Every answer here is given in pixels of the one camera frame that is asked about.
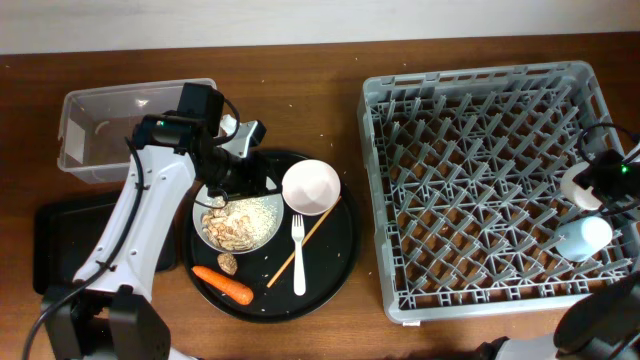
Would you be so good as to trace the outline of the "white cup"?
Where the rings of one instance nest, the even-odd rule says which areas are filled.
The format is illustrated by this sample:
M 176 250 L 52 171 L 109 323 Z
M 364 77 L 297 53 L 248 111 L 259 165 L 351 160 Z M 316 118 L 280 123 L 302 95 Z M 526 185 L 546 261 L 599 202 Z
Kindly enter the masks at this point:
M 561 193 L 581 210 L 595 211 L 603 203 L 593 194 L 593 188 L 582 188 L 577 182 L 577 176 L 589 167 L 587 162 L 581 162 L 570 167 L 560 181 Z

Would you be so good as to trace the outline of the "rice and food scraps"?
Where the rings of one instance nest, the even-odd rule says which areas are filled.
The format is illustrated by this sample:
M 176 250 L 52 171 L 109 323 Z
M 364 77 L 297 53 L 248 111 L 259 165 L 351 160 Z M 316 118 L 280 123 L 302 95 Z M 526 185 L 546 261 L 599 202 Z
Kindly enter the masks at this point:
M 223 252 L 243 253 L 266 244 L 277 232 L 280 207 L 266 198 L 229 203 L 224 208 L 203 208 L 195 216 L 195 229 L 209 245 Z

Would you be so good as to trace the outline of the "blue cup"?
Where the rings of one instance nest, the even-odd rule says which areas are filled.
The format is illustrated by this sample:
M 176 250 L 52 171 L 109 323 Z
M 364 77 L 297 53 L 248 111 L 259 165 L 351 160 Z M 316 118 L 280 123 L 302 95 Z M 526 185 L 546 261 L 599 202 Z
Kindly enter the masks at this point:
M 563 258 L 583 262 L 611 242 L 613 229 L 603 218 L 589 216 L 560 226 L 555 235 L 555 248 Z

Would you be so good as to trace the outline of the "white bowl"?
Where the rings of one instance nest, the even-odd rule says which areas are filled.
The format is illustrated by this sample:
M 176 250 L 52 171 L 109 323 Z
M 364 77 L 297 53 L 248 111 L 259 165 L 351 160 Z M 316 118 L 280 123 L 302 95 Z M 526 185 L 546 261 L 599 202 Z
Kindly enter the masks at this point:
M 337 203 L 341 181 L 337 172 L 320 160 L 302 160 L 282 178 L 282 196 L 295 212 L 306 216 L 323 214 Z

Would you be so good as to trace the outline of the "white plastic fork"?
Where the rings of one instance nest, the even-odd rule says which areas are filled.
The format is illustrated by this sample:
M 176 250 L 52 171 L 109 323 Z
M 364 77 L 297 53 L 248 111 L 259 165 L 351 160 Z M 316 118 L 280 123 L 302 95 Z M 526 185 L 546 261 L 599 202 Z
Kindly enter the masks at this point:
M 293 278 L 293 288 L 294 293 L 297 296 L 303 296 L 306 293 L 306 279 L 305 279 L 305 269 L 304 269 L 304 259 L 303 259 L 303 248 L 300 248 L 300 241 L 305 237 L 305 228 L 304 228 L 304 220 L 303 216 L 299 214 L 295 214 L 292 216 L 291 222 L 291 236 L 293 242 L 297 243 L 296 245 L 296 261 L 294 262 L 294 278 Z

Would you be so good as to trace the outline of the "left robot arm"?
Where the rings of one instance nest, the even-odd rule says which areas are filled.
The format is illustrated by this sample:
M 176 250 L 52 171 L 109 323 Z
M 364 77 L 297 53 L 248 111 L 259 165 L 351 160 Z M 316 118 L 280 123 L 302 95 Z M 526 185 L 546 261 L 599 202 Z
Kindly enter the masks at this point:
M 281 192 L 270 161 L 256 152 L 259 120 L 233 115 L 210 85 L 187 82 L 176 109 L 147 114 L 126 145 L 128 176 L 109 221 L 73 284 L 51 287 L 25 340 L 28 358 L 40 328 L 58 359 L 181 359 L 168 326 L 151 305 L 161 249 L 183 198 L 196 181 L 225 201 Z

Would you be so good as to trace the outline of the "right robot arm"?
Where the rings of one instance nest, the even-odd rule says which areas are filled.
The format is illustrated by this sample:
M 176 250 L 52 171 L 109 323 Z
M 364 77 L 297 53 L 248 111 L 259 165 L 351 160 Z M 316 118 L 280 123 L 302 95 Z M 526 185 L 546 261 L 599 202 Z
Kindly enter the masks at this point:
M 622 156 L 608 150 L 571 167 L 561 192 L 588 216 L 561 225 L 555 249 L 564 260 L 586 261 L 613 240 L 608 217 L 639 207 L 639 150 Z M 578 301 L 554 333 L 532 340 L 508 337 L 483 343 L 476 359 L 637 359 L 639 357 L 639 272 Z

